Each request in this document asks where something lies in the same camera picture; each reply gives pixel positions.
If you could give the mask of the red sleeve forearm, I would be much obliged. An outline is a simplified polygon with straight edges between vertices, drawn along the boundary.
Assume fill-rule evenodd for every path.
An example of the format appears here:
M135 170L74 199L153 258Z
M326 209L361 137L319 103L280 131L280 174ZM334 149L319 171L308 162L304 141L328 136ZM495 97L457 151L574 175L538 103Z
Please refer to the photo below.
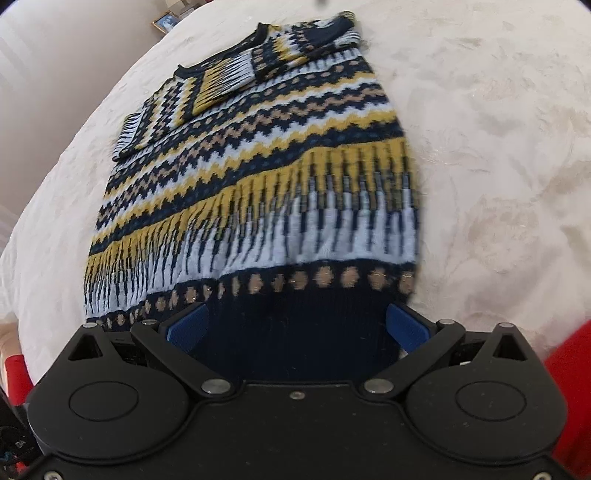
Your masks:
M554 458L578 479L591 469L591 325L587 321L565 340L545 365L567 404L567 421Z

